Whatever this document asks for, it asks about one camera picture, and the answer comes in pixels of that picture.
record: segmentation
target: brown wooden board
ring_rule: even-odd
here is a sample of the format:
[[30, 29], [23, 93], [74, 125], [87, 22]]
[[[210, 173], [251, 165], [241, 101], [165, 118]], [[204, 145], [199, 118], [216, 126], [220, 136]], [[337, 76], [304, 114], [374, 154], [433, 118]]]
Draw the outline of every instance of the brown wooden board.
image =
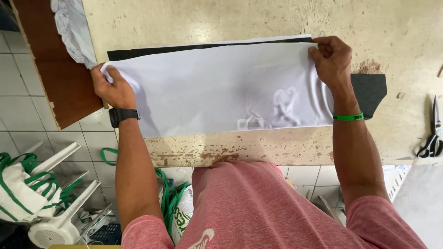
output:
[[66, 51], [55, 26], [50, 0], [15, 0], [12, 5], [23, 37], [60, 129], [103, 107], [89, 70]]

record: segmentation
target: pink t-shirt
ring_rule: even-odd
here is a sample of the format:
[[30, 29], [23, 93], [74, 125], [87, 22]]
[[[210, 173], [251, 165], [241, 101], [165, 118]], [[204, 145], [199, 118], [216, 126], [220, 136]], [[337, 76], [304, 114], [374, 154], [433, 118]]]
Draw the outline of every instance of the pink t-shirt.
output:
[[[269, 163], [217, 163], [192, 174], [194, 214], [176, 248], [422, 249], [414, 231], [381, 197], [357, 199], [346, 227], [298, 194]], [[123, 249], [172, 249], [161, 219], [126, 227]]]

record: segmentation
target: black wristwatch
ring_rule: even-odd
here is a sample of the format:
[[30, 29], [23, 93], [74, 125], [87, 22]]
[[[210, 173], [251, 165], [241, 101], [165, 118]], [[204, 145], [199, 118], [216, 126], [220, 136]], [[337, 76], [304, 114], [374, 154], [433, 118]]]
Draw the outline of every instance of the black wristwatch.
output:
[[128, 118], [136, 118], [137, 120], [140, 120], [140, 115], [138, 111], [134, 109], [112, 108], [109, 109], [109, 118], [111, 119], [112, 128], [118, 128], [120, 121]]

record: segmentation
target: green-trimmed bag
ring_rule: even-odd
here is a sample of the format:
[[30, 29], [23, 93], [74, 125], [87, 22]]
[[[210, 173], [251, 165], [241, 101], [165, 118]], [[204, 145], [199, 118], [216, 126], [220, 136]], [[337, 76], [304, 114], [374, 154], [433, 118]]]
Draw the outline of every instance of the green-trimmed bag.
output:
[[[13, 163], [24, 156], [21, 163]], [[11, 159], [0, 153], [0, 218], [10, 222], [30, 222], [52, 217], [60, 202], [61, 189], [55, 174], [41, 172], [31, 176], [37, 156], [25, 153]]]

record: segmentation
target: green wristband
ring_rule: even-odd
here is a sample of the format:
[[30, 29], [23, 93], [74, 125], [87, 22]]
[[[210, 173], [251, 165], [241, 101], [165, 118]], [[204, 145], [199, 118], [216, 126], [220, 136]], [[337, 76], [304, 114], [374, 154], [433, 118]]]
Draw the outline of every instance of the green wristband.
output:
[[363, 113], [356, 114], [356, 115], [345, 115], [345, 116], [332, 115], [332, 117], [338, 121], [357, 121], [357, 120], [363, 119]]

